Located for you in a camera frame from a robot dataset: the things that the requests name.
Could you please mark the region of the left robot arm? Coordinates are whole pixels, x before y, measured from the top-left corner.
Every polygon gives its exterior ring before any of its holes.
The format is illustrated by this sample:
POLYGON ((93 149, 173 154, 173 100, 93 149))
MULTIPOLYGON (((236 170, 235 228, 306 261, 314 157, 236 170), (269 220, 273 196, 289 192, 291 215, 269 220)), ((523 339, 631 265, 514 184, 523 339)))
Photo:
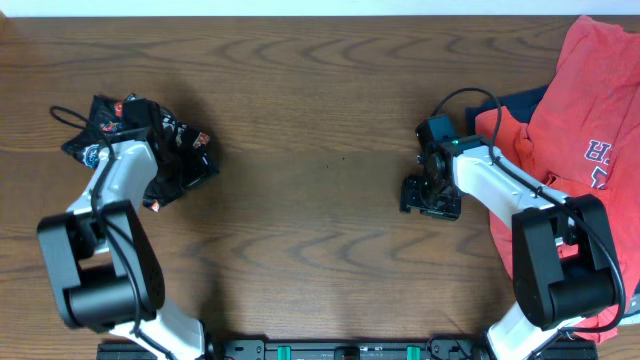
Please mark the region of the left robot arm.
POLYGON ((203 359, 204 327, 166 299, 159 261, 138 217, 159 168, 156 137, 143 128, 102 139, 84 192, 37 227, 59 315, 70 328, 126 338, 158 359, 203 359))

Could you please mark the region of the black orange-patterned jersey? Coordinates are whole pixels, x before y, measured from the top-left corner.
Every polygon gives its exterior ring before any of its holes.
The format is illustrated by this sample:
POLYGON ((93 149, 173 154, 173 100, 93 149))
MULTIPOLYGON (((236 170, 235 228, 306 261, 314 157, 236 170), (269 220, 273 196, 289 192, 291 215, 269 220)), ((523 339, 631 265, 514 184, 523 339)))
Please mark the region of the black orange-patterned jersey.
MULTIPOLYGON (((122 101, 102 95, 93 98, 88 127, 61 145, 61 150, 84 166, 95 169, 102 131, 112 142, 128 131, 122 122, 122 104, 140 99, 134 94, 122 101)), ((149 210, 162 207, 185 195, 191 188, 219 173, 218 164, 209 154, 210 136, 178 120, 166 107, 160 106, 163 130, 154 131, 146 139, 159 161, 158 174, 145 189, 142 204, 149 210)))

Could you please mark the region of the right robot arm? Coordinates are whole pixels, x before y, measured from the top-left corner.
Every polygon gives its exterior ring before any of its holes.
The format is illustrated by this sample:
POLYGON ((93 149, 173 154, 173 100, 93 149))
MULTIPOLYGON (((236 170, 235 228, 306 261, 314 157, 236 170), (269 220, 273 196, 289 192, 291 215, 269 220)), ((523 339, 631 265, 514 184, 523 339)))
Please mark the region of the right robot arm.
POLYGON ((515 304, 472 349, 475 359, 536 359, 580 322, 614 306, 626 291, 602 202, 571 197, 535 180, 481 136, 423 140, 423 172, 404 179, 400 209, 455 221, 461 199, 482 203, 510 230, 515 304))

